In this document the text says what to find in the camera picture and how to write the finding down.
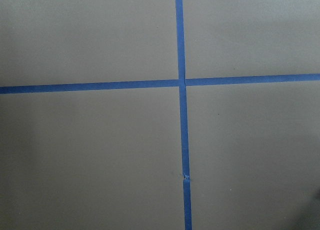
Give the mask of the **long blue tape strip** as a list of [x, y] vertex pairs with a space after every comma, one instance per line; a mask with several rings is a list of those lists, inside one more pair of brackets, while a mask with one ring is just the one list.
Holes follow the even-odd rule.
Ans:
[[183, 0], [175, 0], [184, 227], [192, 229]]

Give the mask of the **crossing blue tape strip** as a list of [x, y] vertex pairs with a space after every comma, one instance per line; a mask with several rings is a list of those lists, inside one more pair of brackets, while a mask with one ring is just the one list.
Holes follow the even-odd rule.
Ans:
[[145, 88], [169, 88], [181, 86], [214, 86], [214, 85], [236, 85], [236, 84], [258, 84], [258, 83], [285, 83], [318, 81], [318, 73], [308, 74], [285, 74], [285, 75], [262, 75], [262, 76], [229, 76], [210, 78], [188, 78], [185, 80], [139, 80], [119, 82], [94, 82], [94, 83], [68, 83], [68, 84], [45, 84], [45, 85], [22, 85], [2, 86], [0, 93], [26, 94], [26, 93], [51, 93], [51, 92], [78, 92], [98, 90], [119, 89], [145, 89]]

